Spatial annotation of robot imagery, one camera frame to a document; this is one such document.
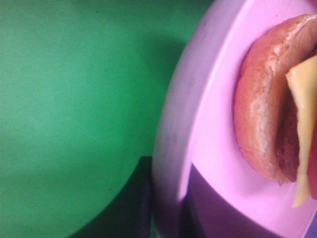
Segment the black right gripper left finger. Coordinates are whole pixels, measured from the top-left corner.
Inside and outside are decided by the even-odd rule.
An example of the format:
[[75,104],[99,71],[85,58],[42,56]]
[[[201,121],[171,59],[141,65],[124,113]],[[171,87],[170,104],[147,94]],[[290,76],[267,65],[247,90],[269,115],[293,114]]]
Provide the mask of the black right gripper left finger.
[[149,238],[152,219],[152,157],[140,157],[112,202],[73,238]]

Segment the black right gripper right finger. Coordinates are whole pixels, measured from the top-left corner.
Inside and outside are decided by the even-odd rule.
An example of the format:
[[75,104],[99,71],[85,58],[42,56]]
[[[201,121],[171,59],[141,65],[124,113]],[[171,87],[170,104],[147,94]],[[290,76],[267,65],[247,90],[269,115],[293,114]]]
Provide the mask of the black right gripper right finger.
[[292,208],[293,189],[264,179],[238,181],[227,198],[191,166],[184,222],[194,238],[303,238],[306,207]]

